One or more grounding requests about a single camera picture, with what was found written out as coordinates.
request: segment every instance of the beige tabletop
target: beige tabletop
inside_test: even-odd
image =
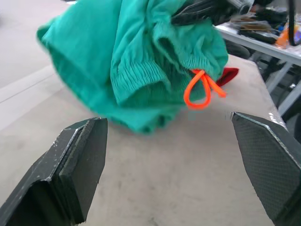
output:
[[[229,66],[240,72],[224,87],[228,96],[214,95],[204,111],[183,111],[152,136],[109,124],[87,226],[273,225],[245,172],[230,113],[279,115],[254,63],[231,57]],[[93,116],[50,66],[30,76],[45,78],[0,89],[11,95],[0,101],[0,204],[63,128]]]

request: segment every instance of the metal table leg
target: metal table leg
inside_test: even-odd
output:
[[[270,76],[266,83],[269,93],[271,93],[276,88],[276,86],[280,83],[280,81],[283,79],[286,73],[290,70],[292,65],[292,63],[287,62],[284,65],[284,67],[277,73],[276,76]]]
[[[298,85],[290,92],[290,94],[285,98],[285,100],[279,106],[279,114],[282,116],[284,113],[292,106],[292,104],[299,98],[301,94],[301,81]]]
[[[254,53],[252,54],[252,56],[251,56],[248,60],[257,63],[258,59],[259,59],[262,55],[263,55],[263,53],[256,51],[256,52],[254,52]]]

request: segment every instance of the green fabric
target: green fabric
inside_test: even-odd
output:
[[[92,111],[136,132],[152,132],[185,104],[183,92],[205,69],[217,80],[228,60],[209,20],[172,26],[183,0],[80,0],[39,28],[62,80]],[[202,83],[191,99],[205,96]]]

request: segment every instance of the orange cord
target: orange cord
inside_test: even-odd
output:
[[[226,92],[222,90],[211,78],[205,73],[204,70],[192,70],[196,76],[188,84],[187,88],[184,91],[184,102],[185,104],[193,110],[202,110],[206,108],[211,101],[211,89],[215,91],[220,97],[226,97]],[[195,84],[201,80],[204,85],[204,90],[206,94],[206,100],[201,104],[194,104],[190,101],[190,93]]]

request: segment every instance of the gray floor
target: gray floor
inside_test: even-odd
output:
[[[0,3],[0,204],[64,127],[93,116],[35,42],[37,27],[64,8],[55,0]],[[229,64],[240,74],[208,109],[183,111],[153,136],[110,124],[87,226],[273,225],[244,170],[230,112],[278,114],[256,66],[235,57]]]

